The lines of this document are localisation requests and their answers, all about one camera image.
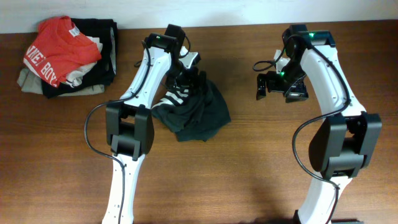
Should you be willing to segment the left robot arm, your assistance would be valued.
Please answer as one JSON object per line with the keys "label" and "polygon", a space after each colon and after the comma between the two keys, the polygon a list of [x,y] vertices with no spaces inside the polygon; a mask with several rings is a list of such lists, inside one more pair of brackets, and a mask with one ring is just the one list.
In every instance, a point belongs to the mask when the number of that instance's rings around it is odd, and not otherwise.
{"label": "left robot arm", "polygon": [[183,43],[180,26],[168,25],[164,34],[144,39],[141,65],[117,103],[106,107],[106,138],[111,147],[113,177],[103,223],[134,221],[133,204],[139,170],[154,141],[151,107],[161,82],[180,93],[197,89],[204,78],[196,63],[200,56]]}

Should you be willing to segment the dark green Nike t-shirt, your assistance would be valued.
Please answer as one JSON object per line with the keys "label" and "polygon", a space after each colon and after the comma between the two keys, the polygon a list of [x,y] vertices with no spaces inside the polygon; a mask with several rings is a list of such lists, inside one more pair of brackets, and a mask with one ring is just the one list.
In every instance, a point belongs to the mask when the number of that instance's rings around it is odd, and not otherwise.
{"label": "dark green Nike t-shirt", "polygon": [[174,133],[179,142],[207,141],[231,122],[228,106],[210,80],[196,92],[168,91],[152,106],[152,115]]}

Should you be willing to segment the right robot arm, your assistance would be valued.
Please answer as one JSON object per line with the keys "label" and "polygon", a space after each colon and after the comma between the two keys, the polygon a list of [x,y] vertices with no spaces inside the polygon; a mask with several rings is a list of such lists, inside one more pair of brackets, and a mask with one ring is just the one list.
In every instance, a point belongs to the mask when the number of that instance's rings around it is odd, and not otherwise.
{"label": "right robot arm", "polygon": [[305,101],[304,80],[310,80],[322,113],[301,124],[292,136],[295,160],[312,177],[293,222],[331,223],[344,189],[369,165],[382,121],[355,97],[330,31],[309,31],[304,24],[294,24],[283,32],[282,41],[283,49],[276,51],[268,67],[253,68],[258,72],[256,98],[278,92],[286,103]]}

